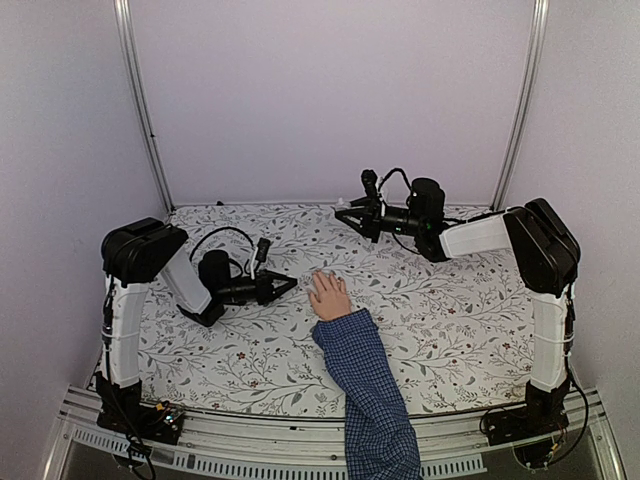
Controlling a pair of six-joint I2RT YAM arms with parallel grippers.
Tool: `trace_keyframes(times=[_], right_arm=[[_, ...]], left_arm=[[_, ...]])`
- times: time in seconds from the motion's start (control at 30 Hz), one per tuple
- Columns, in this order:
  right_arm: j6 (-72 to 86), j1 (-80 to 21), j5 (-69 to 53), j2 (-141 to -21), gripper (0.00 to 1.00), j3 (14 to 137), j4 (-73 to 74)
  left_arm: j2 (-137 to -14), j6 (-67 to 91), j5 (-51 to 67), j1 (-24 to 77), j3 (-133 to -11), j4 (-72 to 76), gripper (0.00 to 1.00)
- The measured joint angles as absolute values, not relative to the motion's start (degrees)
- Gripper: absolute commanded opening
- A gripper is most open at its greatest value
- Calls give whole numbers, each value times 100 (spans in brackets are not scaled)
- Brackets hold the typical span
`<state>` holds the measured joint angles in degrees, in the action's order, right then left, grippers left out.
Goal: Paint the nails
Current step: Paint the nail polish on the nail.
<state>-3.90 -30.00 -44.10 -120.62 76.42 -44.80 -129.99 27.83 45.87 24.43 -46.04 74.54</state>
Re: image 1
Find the clear nail polish bottle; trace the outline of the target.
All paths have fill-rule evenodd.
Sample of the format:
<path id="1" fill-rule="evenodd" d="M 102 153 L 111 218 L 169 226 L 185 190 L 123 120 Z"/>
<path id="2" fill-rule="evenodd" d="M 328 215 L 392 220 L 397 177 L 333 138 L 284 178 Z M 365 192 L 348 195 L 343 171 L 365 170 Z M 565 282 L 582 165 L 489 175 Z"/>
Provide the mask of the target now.
<path id="1" fill-rule="evenodd" d="M 336 208 L 337 209 L 348 209 L 350 207 L 350 202 L 344 200 L 342 197 L 340 197 L 336 203 Z"/>

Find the blue checkered sleeve forearm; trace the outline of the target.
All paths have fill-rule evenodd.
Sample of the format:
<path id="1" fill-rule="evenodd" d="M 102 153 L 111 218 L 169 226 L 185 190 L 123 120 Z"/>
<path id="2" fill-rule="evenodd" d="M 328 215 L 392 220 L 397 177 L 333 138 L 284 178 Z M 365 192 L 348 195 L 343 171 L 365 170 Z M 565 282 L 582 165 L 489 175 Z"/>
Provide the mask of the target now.
<path id="1" fill-rule="evenodd" d="M 371 314 L 362 309 L 314 327 L 326 369 L 345 394 L 350 479 L 420 479 L 417 437 Z"/>

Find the person's bare hand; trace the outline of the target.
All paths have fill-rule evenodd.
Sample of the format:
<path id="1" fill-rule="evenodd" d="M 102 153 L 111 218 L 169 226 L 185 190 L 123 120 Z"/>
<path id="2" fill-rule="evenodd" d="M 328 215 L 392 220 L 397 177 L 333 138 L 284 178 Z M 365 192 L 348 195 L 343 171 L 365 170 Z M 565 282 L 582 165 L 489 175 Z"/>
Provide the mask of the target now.
<path id="1" fill-rule="evenodd" d="M 309 300 L 314 313 L 323 322 L 345 317 L 352 312 L 346 282 L 336 276 L 317 270 L 312 274 L 314 290 L 309 292 Z"/>

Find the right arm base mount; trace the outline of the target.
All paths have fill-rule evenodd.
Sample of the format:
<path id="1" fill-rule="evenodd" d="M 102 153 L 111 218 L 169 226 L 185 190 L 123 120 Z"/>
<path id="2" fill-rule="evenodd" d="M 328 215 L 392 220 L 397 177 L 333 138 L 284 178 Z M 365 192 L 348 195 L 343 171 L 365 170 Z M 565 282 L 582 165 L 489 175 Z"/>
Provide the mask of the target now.
<path id="1" fill-rule="evenodd" d="M 560 431 L 569 425 L 564 408 L 569 389 L 569 380 L 550 392 L 528 382 L 522 407 L 487 411 L 481 417 L 479 429 L 487 437 L 490 446 Z"/>

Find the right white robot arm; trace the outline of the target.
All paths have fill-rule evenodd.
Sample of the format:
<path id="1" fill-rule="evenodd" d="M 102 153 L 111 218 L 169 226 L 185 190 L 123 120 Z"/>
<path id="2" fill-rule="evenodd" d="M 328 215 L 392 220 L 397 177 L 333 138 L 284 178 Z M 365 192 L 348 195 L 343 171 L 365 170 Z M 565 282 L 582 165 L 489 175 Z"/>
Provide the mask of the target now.
<path id="1" fill-rule="evenodd" d="M 361 175 L 365 194 L 337 208 L 335 217 L 377 242 L 381 233 L 413 238 L 416 251 L 432 263 L 485 251 L 512 251 L 533 303 L 534 360 L 517 427 L 537 436 L 563 424 L 564 398 L 572 383 L 568 356 L 574 339 L 574 284 L 579 244 L 543 198 L 523 206 L 452 220 L 444 214 L 445 192 L 429 178 L 409 182 L 404 207 L 387 204 L 384 180 Z"/>

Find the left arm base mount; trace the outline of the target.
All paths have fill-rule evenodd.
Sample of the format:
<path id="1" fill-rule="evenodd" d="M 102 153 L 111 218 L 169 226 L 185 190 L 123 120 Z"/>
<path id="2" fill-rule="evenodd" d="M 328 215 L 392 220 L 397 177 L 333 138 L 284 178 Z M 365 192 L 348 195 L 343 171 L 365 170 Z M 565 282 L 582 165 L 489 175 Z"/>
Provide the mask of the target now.
<path id="1" fill-rule="evenodd" d="M 135 439 L 177 445 L 184 423 L 184 410 L 169 401 L 152 406 L 141 403 L 141 383 L 120 388 L 110 383 L 96 385 L 102 401 L 97 425 L 129 434 Z"/>

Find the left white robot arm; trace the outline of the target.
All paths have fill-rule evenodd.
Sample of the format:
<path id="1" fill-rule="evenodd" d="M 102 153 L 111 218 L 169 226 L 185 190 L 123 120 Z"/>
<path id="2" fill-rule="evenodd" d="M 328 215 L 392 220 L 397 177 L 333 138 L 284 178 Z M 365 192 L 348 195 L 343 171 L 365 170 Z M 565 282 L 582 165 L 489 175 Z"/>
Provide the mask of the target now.
<path id="1" fill-rule="evenodd" d="M 106 296 L 102 307 L 102 356 L 96 389 L 102 401 L 100 427 L 164 443 L 175 443 L 182 428 L 179 407 L 141 403 L 138 351 L 145 301 L 152 283 L 165 282 L 181 314 L 213 326 L 228 305 L 266 306 L 297 286 L 295 278 L 265 268 L 270 241 L 251 245 L 247 264 L 224 250 L 206 252 L 199 263 L 187 251 L 185 230 L 147 217 L 109 232 L 101 245 Z"/>

